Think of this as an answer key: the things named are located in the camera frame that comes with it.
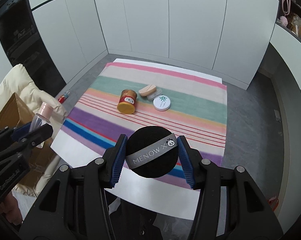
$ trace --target panda logo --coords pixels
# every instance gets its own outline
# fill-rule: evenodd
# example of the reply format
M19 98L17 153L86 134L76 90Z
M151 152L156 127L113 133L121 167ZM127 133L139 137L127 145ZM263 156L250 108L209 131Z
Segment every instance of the panda logo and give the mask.
M166 143L167 143L168 146L174 146L175 145L174 140L171 139L171 138L168 138L168 140L166 141Z

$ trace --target silver bolt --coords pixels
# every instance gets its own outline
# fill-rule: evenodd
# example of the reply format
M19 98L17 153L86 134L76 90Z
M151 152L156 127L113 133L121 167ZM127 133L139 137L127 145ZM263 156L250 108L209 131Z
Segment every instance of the silver bolt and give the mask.
M204 165L209 165L210 164L210 160L209 159L202 159L202 163Z
M95 163L96 163L96 164L103 164L103 163L104 163L104 159L103 159L103 158L97 158L97 159L95 160Z
M62 165L59 167L60 171L67 171L68 170L68 166L66 164Z
M236 169L237 169L238 172L244 172L245 171L245 168L242 167L242 166L237 166Z

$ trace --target pink cap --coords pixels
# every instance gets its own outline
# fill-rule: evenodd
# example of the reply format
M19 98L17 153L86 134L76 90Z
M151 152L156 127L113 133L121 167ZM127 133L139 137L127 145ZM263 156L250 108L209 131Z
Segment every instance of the pink cap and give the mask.
M54 108L52 106L43 102L38 113L49 120L50 117L52 116L53 111L54 111Z

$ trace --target striped tablecloth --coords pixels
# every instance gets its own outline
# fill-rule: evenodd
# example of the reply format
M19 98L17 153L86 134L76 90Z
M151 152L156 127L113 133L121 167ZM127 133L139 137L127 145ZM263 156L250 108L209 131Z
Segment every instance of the striped tablecloth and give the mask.
M102 155L115 145L121 133L130 136L141 127L158 125L176 136L184 135L203 158L220 165L226 139L226 86L195 74L181 73L171 66L163 69L108 63L70 112L61 130ZM170 98L169 110L157 111L152 101L140 96L134 114L124 115L117 110L122 90L138 92L149 84L161 88ZM179 162L169 174L157 180L190 188Z

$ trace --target yellow lid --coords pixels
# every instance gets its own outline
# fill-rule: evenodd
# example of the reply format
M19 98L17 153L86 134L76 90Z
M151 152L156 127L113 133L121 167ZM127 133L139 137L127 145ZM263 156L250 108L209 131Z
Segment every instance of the yellow lid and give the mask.
M123 114L133 114L135 112L135 106L129 102L120 102L117 105L117 109Z

